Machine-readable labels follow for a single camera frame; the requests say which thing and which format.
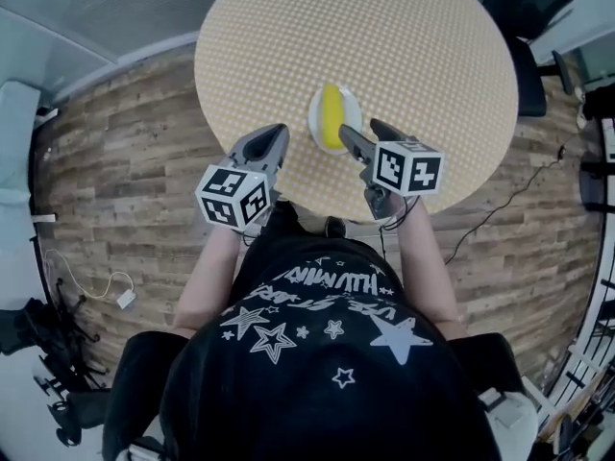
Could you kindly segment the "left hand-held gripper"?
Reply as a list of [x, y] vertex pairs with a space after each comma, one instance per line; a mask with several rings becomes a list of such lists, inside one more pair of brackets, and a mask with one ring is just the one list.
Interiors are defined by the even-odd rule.
[[210, 165], [194, 192], [206, 221], [236, 232], [264, 227], [280, 196], [275, 184], [289, 140], [286, 125], [260, 127]]

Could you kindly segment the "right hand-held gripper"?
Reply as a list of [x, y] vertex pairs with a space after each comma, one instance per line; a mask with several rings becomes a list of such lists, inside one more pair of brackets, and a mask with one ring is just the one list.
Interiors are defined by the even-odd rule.
[[376, 220], [394, 215], [391, 195], [404, 199], [437, 194], [444, 169], [444, 154], [377, 118], [370, 128], [374, 143], [354, 128], [342, 124], [338, 136], [351, 156], [365, 165], [359, 174], [364, 197]]

